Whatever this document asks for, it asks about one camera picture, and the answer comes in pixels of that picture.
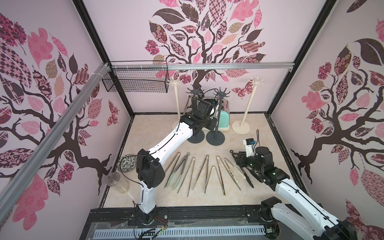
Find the black nylon tongs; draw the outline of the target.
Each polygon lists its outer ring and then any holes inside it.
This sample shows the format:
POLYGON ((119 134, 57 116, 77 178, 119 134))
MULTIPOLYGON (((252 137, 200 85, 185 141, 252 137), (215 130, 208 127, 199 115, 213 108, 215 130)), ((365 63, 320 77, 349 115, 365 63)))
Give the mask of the black nylon tongs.
POLYGON ((237 166, 241 169, 243 174, 246 177, 246 181, 248 184, 254 188, 254 185, 252 184, 252 181, 250 177, 247 175, 245 169, 248 169, 249 173, 257 179, 260 183, 263 182, 261 178, 261 170, 262 170, 262 163, 263 163, 263 158, 264 156, 261 155, 260 153, 255 152, 254 157, 248 157, 246 162, 235 162, 237 166))

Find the grey utensil rack stand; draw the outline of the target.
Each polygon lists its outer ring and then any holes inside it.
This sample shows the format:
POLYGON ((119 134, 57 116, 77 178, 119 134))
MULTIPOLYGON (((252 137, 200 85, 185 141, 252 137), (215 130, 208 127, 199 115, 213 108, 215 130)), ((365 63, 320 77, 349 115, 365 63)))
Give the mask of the grey utensil rack stand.
MULTIPOLYGON (((194 87, 192 86, 192 89, 189 90, 189 100, 187 103, 190 103, 190 109, 195 110, 200 101, 203 99, 204 94, 200 87, 194 87)), ((193 135, 191 138, 188 139, 188 141, 192 144, 198 144, 201 143, 205 138, 205 134, 202 130, 198 131, 195 135, 193 135)))

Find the grey utensil rack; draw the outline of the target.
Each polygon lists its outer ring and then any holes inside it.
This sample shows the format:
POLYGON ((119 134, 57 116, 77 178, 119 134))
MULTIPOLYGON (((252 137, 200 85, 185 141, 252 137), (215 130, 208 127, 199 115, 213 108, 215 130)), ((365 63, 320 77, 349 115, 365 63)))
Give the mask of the grey utensil rack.
POLYGON ((221 90, 221 88, 219 88, 219 90, 217 92, 217 94, 219 96, 217 124, 216 124, 215 130, 209 131, 206 135, 207 142, 212 146, 220 146, 225 142, 225 135, 219 131, 219 126, 220 126, 220 118, 221 118, 223 99, 228 97, 230 92, 231 91, 227 91, 227 88, 225 88, 224 90, 221 90))

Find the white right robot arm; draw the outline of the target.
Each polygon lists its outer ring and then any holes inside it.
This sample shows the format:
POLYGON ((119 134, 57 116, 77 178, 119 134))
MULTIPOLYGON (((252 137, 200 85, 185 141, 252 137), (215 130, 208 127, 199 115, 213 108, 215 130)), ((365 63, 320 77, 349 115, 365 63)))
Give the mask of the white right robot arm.
POLYGON ((230 151, 240 168, 249 169, 261 183, 287 200, 277 197, 261 203, 260 217, 266 222, 281 222, 304 240, 356 240, 357 232, 348 220, 339 220, 312 200, 282 169, 275 166, 267 147, 247 147, 244 152, 230 151))

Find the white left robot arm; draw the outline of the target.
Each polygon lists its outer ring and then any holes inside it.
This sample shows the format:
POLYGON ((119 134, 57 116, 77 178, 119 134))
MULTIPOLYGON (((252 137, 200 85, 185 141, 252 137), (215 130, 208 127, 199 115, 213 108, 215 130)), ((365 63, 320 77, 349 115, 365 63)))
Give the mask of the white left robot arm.
POLYGON ((179 123, 160 143, 148 151, 141 149, 137 154, 136 172, 141 184, 138 216, 144 224, 150 224, 155 217, 157 186, 165 178, 163 165, 170 155, 187 139, 196 136, 203 128, 213 130, 217 125, 216 107, 201 100, 197 107, 180 117, 179 123))

